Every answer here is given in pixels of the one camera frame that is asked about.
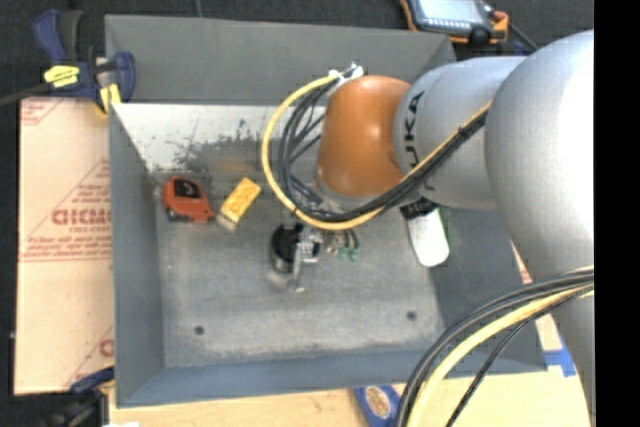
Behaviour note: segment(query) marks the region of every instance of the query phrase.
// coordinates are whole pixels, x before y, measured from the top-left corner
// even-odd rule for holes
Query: device screen
[[[418,0],[425,18],[482,23],[478,7],[473,0]]]

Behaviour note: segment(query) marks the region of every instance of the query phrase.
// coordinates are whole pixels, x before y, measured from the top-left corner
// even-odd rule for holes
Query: yellow cable
[[[426,414],[428,403],[432,398],[436,387],[447,376],[451,369],[475,347],[508,327],[544,310],[555,301],[579,292],[581,289],[584,290],[589,286],[590,285],[581,285],[570,290],[558,292],[552,296],[527,303],[517,310],[494,320],[464,339],[442,360],[442,362],[431,373],[429,378],[420,387],[413,408],[411,409],[411,414],[407,420],[407,427],[424,427],[426,425],[422,420]]]
[[[366,214],[362,214],[360,216],[354,217],[353,219],[349,219],[348,221],[327,222],[327,221],[321,221],[319,219],[315,219],[315,218],[305,214],[304,212],[300,212],[298,210],[298,208],[296,207],[295,203],[293,201],[291,201],[287,197],[287,195],[280,188],[280,185],[278,184],[277,180],[273,176],[273,171],[272,171],[271,165],[269,163],[269,146],[270,146],[270,141],[271,141],[271,135],[273,134],[273,130],[275,129],[276,124],[278,123],[278,120],[282,117],[282,115],[285,113],[285,111],[298,98],[306,95],[307,93],[309,93],[310,91],[313,91],[314,89],[318,89],[318,88],[320,88],[322,86],[325,86],[325,85],[329,84],[331,81],[335,80],[335,78],[336,78],[335,76],[328,75],[326,77],[322,77],[320,79],[314,80],[313,82],[310,82],[309,84],[307,84],[305,86],[302,86],[300,89],[298,89],[293,94],[291,94],[284,102],[282,102],[282,104],[280,104],[280,106],[276,109],[276,111],[274,112],[273,116],[271,116],[271,119],[267,123],[267,127],[266,127],[266,129],[264,131],[264,135],[262,137],[262,146],[261,146],[260,157],[261,157],[261,161],[262,161],[262,169],[264,171],[265,177],[267,178],[267,183],[269,184],[269,186],[273,190],[273,192],[276,195],[276,197],[280,200],[280,202],[285,207],[287,207],[291,212],[293,212],[296,216],[298,216],[298,218],[300,218],[301,220],[303,220],[307,224],[310,224],[311,226],[315,226],[316,228],[320,228],[320,229],[323,229],[323,230],[348,230],[350,228],[355,228],[356,226],[359,226],[359,225],[367,222],[369,219],[373,219],[380,212],[382,212],[383,207],[380,207],[380,208],[377,208],[375,210],[372,210],[371,212],[367,212]],[[491,106],[491,102],[488,102],[486,105],[484,105],[484,107],[482,107],[475,114],[473,114],[462,125],[461,128],[464,129],[466,126],[468,126],[470,123],[472,123],[477,117],[483,115],[486,111],[489,110],[490,106]],[[457,130],[452,132],[431,153],[429,153],[429,155],[427,155],[424,159],[422,159],[418,163],[417,166],[415,166],[411,171],[409,171],[409,173],[407,173],[406,176],[402,179],[402,182],[407,180],[410,176],[412,176],[414,173],[416,173],[421,168],[423,168],[426,164],[428,164],[429,161],[433,158],[433,156],[436,155],[454,137],[456,137],[457,134],[458,134]]]

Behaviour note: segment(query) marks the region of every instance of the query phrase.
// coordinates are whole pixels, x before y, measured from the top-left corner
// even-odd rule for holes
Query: electronic device
[[[493,44],[507,38],[509,17],[482,0],[400,0],[409,29],[447,34],[454,43]]]

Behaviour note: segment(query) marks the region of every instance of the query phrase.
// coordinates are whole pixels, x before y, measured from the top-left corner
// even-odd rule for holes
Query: orange device
[[[200,184],[177,175],[162,187],[162,207],[172,221],[206,223],[214,215]]]
[[[378,196],[403,177],[393,149],[393,122],[409,84],[365,75],[342,85],[325,112],[318,178],[348,197]]]
[[[447,34],[453,43],[507,39],[509,16],[482,0],[400,0],[409,30]]]

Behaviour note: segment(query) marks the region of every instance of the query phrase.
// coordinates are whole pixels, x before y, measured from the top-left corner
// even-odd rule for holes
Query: blue clamp
[[[389,385],[362,386],[353,389],[369,427],[392,427],[400,396]]]
[[[115,379],[115,370],[113,366],[98,370],[71,385],[70,392],[72,395],[84,395],[85,393],[96,389],[109,381]]]
[[[82,15],[82,11],[60,13],[51,9],[33,22],[36,42],[51,60],[52,67],[44,74],[45,82],[53,96],[89,98],[106,111],[101,94],[103,87],[96,75],[105,71],[116,72],[120,99],[127,101],[135,86],[134,59],[130,52],[117,52],[111,61],[98,66],[93,62],[78,61],[76,35]]]

